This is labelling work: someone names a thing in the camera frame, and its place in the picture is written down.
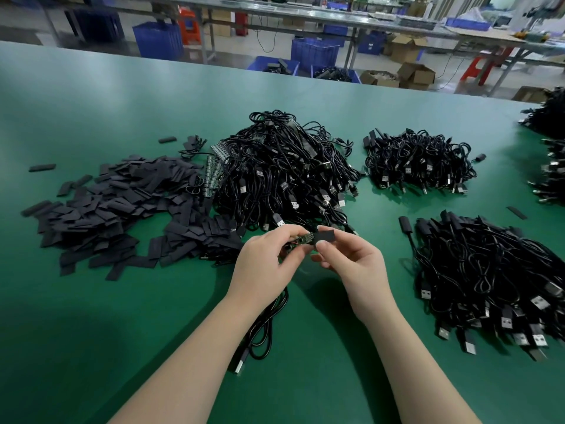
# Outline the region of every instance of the red object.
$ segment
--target red object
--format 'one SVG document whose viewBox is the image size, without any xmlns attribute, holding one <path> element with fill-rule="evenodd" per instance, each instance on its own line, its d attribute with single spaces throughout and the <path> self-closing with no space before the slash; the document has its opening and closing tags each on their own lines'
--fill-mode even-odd
<svg viewBox="0 0 565 424">
<path fill-rule="evenodd" d="M 247 25 L 247 14 L 246 13 L 236 13 L 236 24 L 243 25 L 243 28 L 236 28 L 236 35 L 248 35 L 249 29 L 245 25 Z"/>
<path fill-rule="evenodd" d="M 187 8 L 181 7 L 179 9 L 180 12 L 180 21 L 179 21 L 179 28 L 180 28 L 180 36 L 182 38 L 182 43 L 184 45 L 189 45 L 191 42 L 196 44 L 202 44 L 200 40 L 200 27 L 196 22 L 196 15 L 194 12 L 188 10 Z M 192 22 L 192 29 L 187 29 L 187 25 L 184 21 L 185 18 L 188 18 Z"/>
<path fill-rule="evenodd" d="M 489 61 L 488 62 L 485 73 L 483 74 L 483 76 L 478 81 L 479 86 L 482 86 L 482 85 L 485 84 L 486 79 L 489 77 L 489 74 L 491 73 L 491 70 L 493 69 L 493 67 L 495 67 L 495 66 L 500 67 L 502 65 L 502 61 L 504 61 L 506 58 L 508 58 L 510 56 L 510 54 L 512 53 L 512 50 L 513 50 L 512 47 L 507 47 L 502 51 L 502 54 L 500 56 L 497 56 L 496 61 Z M 477 77 L 478 74 L 482 70 L 482 68 L 477 68 L 477 64 L 481 59 L 484 59 L 484 58 L 486 58 L 486 56 L 477 56 L 475 59 L 473 59 L 473 62 L 469 65 L 469 68 L 467 68 L 465 70 L 465 72 L 463 73 L 463 75 L 461 76 L 461 79 L 459 79 L 459 81 L 462 82 L 468 77 Z"/>
</svg>

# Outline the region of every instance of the green work surface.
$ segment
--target green work surface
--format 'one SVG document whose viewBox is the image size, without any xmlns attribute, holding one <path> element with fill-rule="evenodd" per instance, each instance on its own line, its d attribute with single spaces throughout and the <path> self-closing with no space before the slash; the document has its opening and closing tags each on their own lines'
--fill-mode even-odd
<svg viewBox="0 0 565 424">
<path fill-rule="evenodd" d="M 414 222 L 444 208 L 480 214 L 564 256 L 565 209 L 537 203 L 526 184 L 547 160 L 540 136 L 516 123 L 529 105 L 5 42 L 0 59 L 2 422 L 105 422 L 222 298 L 232 270 L 185 259 L 165 269 L 129 267 L 113 283 L 104 281 L 108 268 L 81 262 L 60 278 L 60 251 L 40 249 L 37 221 L 19 212 L 55 199 L 64 181 L 96 175 L 101 163 L 182 148 L 159 138 L 198 134 L 213 144 L 247 127 L 249 113 L 275 109 L 354 140 L 349 161 L 358 168 L 362 138 L 373 127 L 427 129 L 487 155 L 467 196 L 397 197 L 364 178 L 345 210 L 382 250 L 400 310 L 484 423 L 562 422 L 565 349 L 551 339 L 549 360 L 536 363 L 479 333 L 477 356 L 463 353 L 455 336 L 440 340 L 413 290 L 411 250 L 398 225 L 401 215 Z M 27 172 L 46 163 L 56 170 Z M 167 218 L 131 230 L 140 254 Z M 383 367 L 340 282 L 308 261 L 289 292 L 271 354 L 226 375 L 210 422 L 398 422 Z"/>
</svg>

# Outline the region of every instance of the white floor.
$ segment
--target white floor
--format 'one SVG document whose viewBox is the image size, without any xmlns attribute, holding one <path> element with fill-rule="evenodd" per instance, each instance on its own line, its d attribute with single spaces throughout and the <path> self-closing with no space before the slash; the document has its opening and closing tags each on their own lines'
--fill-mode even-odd
<svg viewBox="0 0 565 424">
<path fill-rule="evenodd" d="M 135 1 L 121 0 L 120 5 L 129 8 L 143 9 L 150 11 L 151 7 L 148 3 L 139 3 Z M 61 10 L 52 10 L 49 12 L 51 20 L 59 33 L 71 34 L 71 27 Z M 132 27 L 140 23 L 153 20 L 149 16 L 141 16 L 136 14 L 120 13 L 120 20 L 124 29 L 125 39 L 129 42 L 135 42 Z M 267 18 L 261 21 L 265 25 Z M 270 18 L 269 25 L 282 26 L 282 21 Z M 259 23 L 259 18 L 254 16 L 253 23 Z M 12 27 L 14 29 L 34 31 L 42 44 L 50 44 L 52 40 L 49 38 L 49 28 L 42 12 L 24 9 L 17 6 L 1 5 L 0 6 L 0 25 L 3 27 Z M 268 31 L 260 31 L 256 33 L 250 30 L 246 37 L 232 36 L 219 37 L 216 36 L 216 51 L 226 54 L 245 55 L 255 57 L 259 55 L 290 58 L 290 48 L 293 34 L 274 33 Z M 345 47 L 341 48 L 337 57 L 336 65 L 343 66 L 348 50 L 348 42 Z M 459 84 L 463 72 L 469 66 L 471 59 L 463 59 L 457 56 L 449 56 L 445 54 L 429 54 L 425 53 L 420 60 L 429 68 L 436 71 L 436 83 L 430 87 L 430 91 L 449 92 L 449 93 L 470 93 L 484 94 L 502 73 L 502 69 L 495 68 L 492 70 L 485 86 L 478 88 L 471 84 L 472 79 L 468 79 L 468 83 Z M 239 63 L 230 64 L 229 57 L 227 65 L 231 67 L 242 67 Z M 357 71 L 365 69 L 387 70 L 396 72 L 399 64 L 392 62 L 387 56 L 374 56 L 367 54 L 357 54 L 355 58 L 354 68 Z M 516 93 L 520 86 L 538 86 L 554 88 L 555 86 L 565 86 L 565 74 L 562 68 L 557 67 L 527 67 L 518 64 L 503 82 L 501 88 L 496 92 L 496 98 L 510 99 Z"/>
</svg>

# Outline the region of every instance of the person's left hand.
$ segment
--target person's left hand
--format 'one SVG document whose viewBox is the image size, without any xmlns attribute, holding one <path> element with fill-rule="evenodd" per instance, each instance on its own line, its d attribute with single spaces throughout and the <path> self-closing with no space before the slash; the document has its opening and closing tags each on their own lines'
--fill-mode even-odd
<svg viewBox="0 0 565 424">
<path fill-rule="evenodd" d="M 288 241 L 307 233 L 301 226 L 286 224 L 247 241 L 237 258 L 226 299 L 259 315 L 290 283 L 298 265 L 314 248 L 300 245 L 279 264 L 281 249 Z"/>
</svg>

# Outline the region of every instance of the person's right hand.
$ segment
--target person's right hand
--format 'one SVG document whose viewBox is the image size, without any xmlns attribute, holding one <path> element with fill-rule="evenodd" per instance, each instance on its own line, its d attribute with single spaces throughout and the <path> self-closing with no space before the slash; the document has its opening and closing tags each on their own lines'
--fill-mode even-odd
<svg viewBox="0 0 565 424">
<path fill-rule="evenodd" d="M 396 306 L 386 276 L 385 261 L 377 247 L 339 229 L 318 226 L 318 230 L 333 230 L 335 242 L 318 241 L 316 250 L 319 254 L 313 254 L 311 259 L 341 277 L 359 320 L 367 325 L 383 308 Z"/>
</svg>

